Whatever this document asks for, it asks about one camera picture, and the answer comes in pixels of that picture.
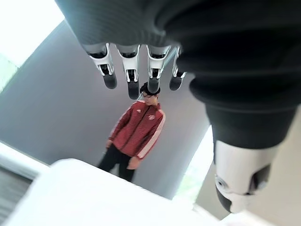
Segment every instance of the glasses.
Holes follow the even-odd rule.
[[[138,97],[137,100],[143,100],[143,99],[148,99],[148,98],[151,98],[152,96],[144,96],[143,94],[140,94],[140,96]]]

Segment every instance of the white surface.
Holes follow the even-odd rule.
[[[41,163],[0,142],[0,166],[20,176],[33,180],[49,169]]]
[[[174,205],[78,160],[60,160],[39,175],[4,226],[211,226]]]
[[[275,226],[259,216],[248,211],[238,214],[230,214],[220,221],[225,226]]]

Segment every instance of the black hair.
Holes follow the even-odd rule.
[[[141,88],[140,88],[140,93],[145,92],[149,96],[155,96],[155,95],[159,94],[160,91],[161,91],[161,89],[159,87],[157,92],[151,93],[148,89],[148,82],[144,83],[143,86],[141,86]]]

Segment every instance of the man's hand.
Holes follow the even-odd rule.
[[[105,144],[105,147],[108,149],[112,145],[113,141],[108,140],[107,143]]]
[[[139,167],[140,163],[141,163],[141,160],[134,156],[130,159],[130,162],[128,163],[127,169],[128,170],[137,169]]]

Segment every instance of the jacket logo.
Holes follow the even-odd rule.
[[[149,115],[149,120],[154,120],[155,116],[153,114]]]

